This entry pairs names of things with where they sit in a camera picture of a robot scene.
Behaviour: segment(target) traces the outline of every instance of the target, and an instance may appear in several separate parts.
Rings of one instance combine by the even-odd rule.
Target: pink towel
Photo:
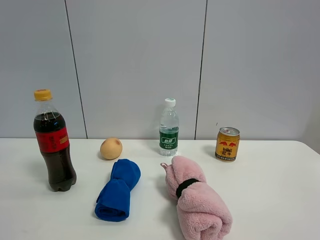
[[[175,156],[172,164],[161,163],[170,196],[176,206],[186,240],[222,240],[230,232],[232,216],[221,197],[207,184],[201,167]]]

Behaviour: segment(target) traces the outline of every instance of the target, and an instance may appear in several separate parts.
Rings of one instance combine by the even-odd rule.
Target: energy drink can
[[[216,139],[215,157],[223,162],[236,160],[240,131],[234,127],[221,127]]]

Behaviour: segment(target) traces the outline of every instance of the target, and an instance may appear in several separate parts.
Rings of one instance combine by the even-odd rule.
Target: can lid
[[[167,108],[173,108],[176,106],[176,100],[174,98],[166,98],[164,101]]]
[[[220,128],[220,133],[227,135],[227,136],[239,136],[240,131],[231,126],[224,126]]]
[[[50,89],[39,89],[34,91],[34,99],[36,101],[47,101],[52,99]]]

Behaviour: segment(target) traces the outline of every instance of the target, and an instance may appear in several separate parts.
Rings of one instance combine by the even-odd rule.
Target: plastic bottle
[[[160,120],[160,154],[173,156],[178,150],[179,118],[176,112],[176,100],[165,99],[165,109]]]
[[[40,152],[48,170],[49,184],[54,191],[68,191],[77,181],[70,159],[70,144],[66,122],[51,103],[49,89],[34,92],[39,108],[33,128]]]

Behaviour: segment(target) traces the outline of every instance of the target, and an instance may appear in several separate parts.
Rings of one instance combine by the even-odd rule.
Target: yellow bottle cap
[[[52,99],[50,89],[39,89],[34,91],[34,99],[36,101],[47,101]]]

